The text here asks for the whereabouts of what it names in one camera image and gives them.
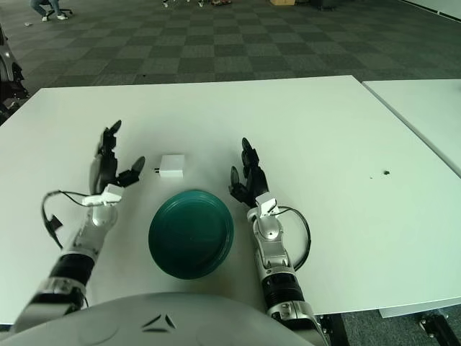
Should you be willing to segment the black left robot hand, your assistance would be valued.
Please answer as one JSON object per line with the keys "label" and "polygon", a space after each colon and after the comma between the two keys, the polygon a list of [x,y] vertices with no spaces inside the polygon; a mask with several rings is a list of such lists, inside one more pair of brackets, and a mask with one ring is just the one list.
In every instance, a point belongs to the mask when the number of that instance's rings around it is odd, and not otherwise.
{"label": "black left robot hand", "polygon": [[144,156],[140,156],[130,169],[117,173],[116,133],[121,125],[122,121],[118,120],[110,128],[105,128],[101,134],[90,166],[89,195],[83,198],[83,206],[116,205],[121,201],[125,188],[139,181],[146,163]]}

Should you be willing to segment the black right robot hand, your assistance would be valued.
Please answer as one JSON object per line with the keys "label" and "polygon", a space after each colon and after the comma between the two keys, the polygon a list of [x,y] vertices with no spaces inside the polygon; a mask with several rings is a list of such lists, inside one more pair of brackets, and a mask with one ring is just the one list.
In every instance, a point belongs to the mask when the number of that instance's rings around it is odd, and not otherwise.
{"label": "black right robot hand", "polygon": [[243,176],[246,182],[244,184],[240,182],[238,170],[232,166],[228,190],[233,198],[249,207],[246,218],[248,221],[253,221],[273,214],[277,209],[277,200],[269,191],[266,175],[259,166],[256,149],[245,137],[242,138],[241,144]]}

